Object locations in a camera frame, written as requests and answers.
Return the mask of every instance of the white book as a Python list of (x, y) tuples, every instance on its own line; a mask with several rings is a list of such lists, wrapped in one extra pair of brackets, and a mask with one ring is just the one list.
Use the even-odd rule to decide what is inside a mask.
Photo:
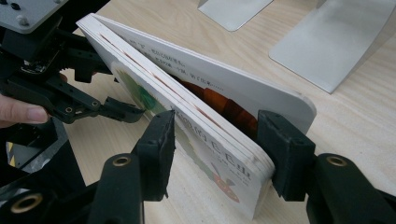
[(252, 120), (250, 128), (258, 111), (266, 109), (306, 133), (316, 115), (313, 104), (294, 91), (94, 14), (78, 26), (134, 103), (147, 110), (147, 118), (176, 111), (177, 147), (213, 180), (213, 190), (254, 218), (275, 166), (240, 131), (246, 127), (238, 129), (226, 118), (245, 126)]

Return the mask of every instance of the book illustration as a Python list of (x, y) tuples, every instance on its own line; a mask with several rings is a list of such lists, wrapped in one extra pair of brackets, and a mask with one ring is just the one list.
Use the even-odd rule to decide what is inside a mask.
[[(121, 83), (123, 83), (126, 87), (126, 90), (130, 93), (130, 96), (133, 98), (134, 103), (136, 106), (146, 109), (148, 113), (145, 113), (145, 115), (148, 117), (148, 119), (152, 119), (153, 116), (156, 114), (165, 111), (165, 107), (161, 105), (157, 99), (155, 99), (148, 91), (146, 91), (141, 85), (135, 82), (133, 78), (131, 78), (130, 75), (128, 75), (128, 72), (122, 68), (123, 65), (113, 63), (112, 64), (112, 71), (113, 74), (116, 77), (120, 78)], [(177, 136), (177, 141), (180, 143), (180, 145), (183, 147), (185, 150), (186, 154), (193, 160), (193, 162), (200, 167), (202, 171), (205, 172), (207, 177), (214, 181), (216, 185), (219, 187), (219, 189), (224, 192), (227, 197), (232, 199), (234, 202), (239, 203), (238, 196), (233, 192), (233, 190), (230, 188), (230, 186), (235, 186), (235, 183), (230, 179), (226, 178), (226, 181), (224, 182), (221, 179), (221, 174), (218, 170), (218, 168), (213, 164), (213, 162), (210, 162), (212, 164), (212, 167), (214, 168), (215, 172), (212, 172), (212, 170), (209, 168), (209, 166), (203, 161), (205, 159), (205, 156), (201, 156), (203, 158), (200, 158), (198, 154), (202, 153), (196, 153), (196, 150), (204, 150), (202, 147), (206, 146), (200, 146), (200, 147), (193, 147), (191, 145), (191, 142), (189, 141), (189, 137), (180, 129), (180, 127), (177, 125), (175, 126), (175, 133)]]
[(218, 187), (232, 200), (234, 200), (236, 203), (239, 203), (238, 196), (233, 192), (233, 190), (230, 188), (230, 186), (234, 186), (235, 183), (231, 180), (226, 178), (226, 181), (224, 182), (221, 179), (220, 173), (218, 171), (218, 168), (216, 168), (215, 164), (211, 163), (213, 168), (215, 169), (216, 173), (213, 173), (213, 177), (215, 178), (215, 182), (218, 185)]
[(257, 119), (233, 99), (229, 99), (210, 88), (202, 88), (179, 77), (170, 76), (231, 122), (243, 134), (252, 140), (256, 140)]

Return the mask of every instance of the light wood surface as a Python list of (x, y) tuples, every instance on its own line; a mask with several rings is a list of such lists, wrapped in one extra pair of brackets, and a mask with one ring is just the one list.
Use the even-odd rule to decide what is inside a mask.
[[(98, 14), (156, 35), (307, 96), (318, 115), (307, 136), (316, 152), (352, 159), (372, 182), (396, 195), (396, 36), (391, 37), (333, 94), (272, 61), (268, 51), (317, 1), (275, 0), (236, 32), (229, 33), (197, 10), (199, 0), (112, 0)], [(130, 98), (112, 76), (91, 84), (69, 82), (102, 102)], [(65, 125), (87, 184), (98, 180), (110, 156), (129, 152), (146, 129), (144, 119), (126, 124), (87, 118)], [(169, 198), (145, 203), (146, 223), (308, 223), (305, 203), (286, 203), (270, 187), (257, 218), (246, 219), (210, 191), (203, 172), (176, 152)]]

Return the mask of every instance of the fingernail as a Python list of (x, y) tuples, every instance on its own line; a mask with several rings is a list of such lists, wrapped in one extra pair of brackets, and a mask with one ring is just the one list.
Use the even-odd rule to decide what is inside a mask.
[(45, 123), (49, 119), (47, 112), (41, 107), (29, 108), (27, 118), (33, 123)]

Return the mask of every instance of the hole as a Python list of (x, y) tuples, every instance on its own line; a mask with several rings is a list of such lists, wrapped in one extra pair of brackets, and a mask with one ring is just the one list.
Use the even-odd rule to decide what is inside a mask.
[(335, 166), (346, 166), (346, 165), (347, 165), (347, 162), (346, 162), (346, 161), (344, 161), (344, 160), (341, 159), (341, 158), (334, 157), (334, 156), (330, 156), (330, 157), (326, 158), (326, 160), (327, 160), (330, 164), (335, 165)]
[(17, 10), (17, 11), (21, 10), (20, 5), (18, 5), (17, 3), (11, 3), (11, 7), (12, 7), (12, 9)]
[(42, 201), (43, 196), (40, 193), (27, 195), (12, 204), (11, 212), (14, 214), (28, 212), (37, 207)]
[(113, 161), (113, 165), (115, 166), (124, 166), (131, 162), (131, 159), (128, 157), (118, 157)]

